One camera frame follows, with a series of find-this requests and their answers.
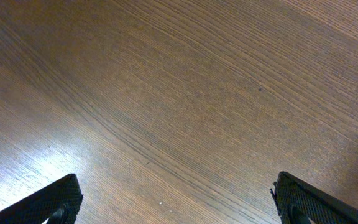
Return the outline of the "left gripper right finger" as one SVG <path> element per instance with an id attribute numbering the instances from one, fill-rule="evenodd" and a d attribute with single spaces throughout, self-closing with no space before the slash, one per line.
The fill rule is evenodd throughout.
<path id="1" fill-rule="evenodd" d="M 282 223 L 358 224 L 358 209 L 281 171 L 270 190 Z"/>

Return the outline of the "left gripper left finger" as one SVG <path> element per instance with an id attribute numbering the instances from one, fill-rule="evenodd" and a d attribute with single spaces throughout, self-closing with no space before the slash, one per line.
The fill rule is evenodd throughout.
<path id="1" fill-rule="evenodd" d="M 83 201 L 75 174 L 52 184 L 0 211 L 0 224 L 74 224 Z"/>

